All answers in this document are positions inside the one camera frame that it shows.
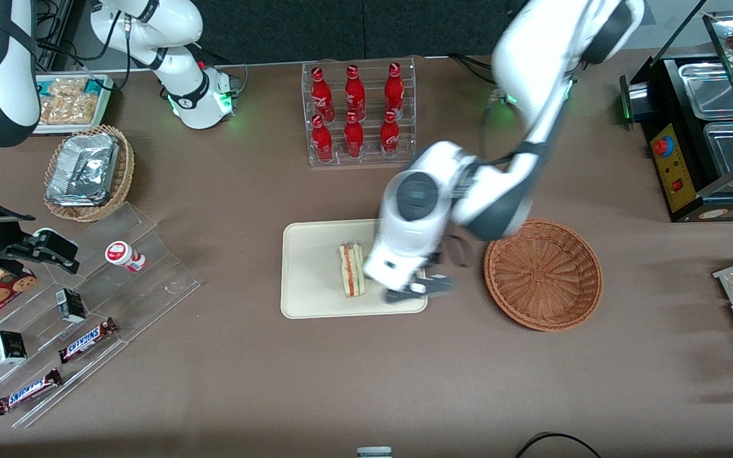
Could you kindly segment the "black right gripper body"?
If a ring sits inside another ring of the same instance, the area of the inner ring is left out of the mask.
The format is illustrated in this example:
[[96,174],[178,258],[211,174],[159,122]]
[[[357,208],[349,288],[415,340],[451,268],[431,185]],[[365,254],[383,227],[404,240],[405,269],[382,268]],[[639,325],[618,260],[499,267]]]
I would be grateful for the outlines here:
[[33,255],[35,248],[31,243],[33,235],[23,231],[0,231],[0,259],[18,259],[39,263]]

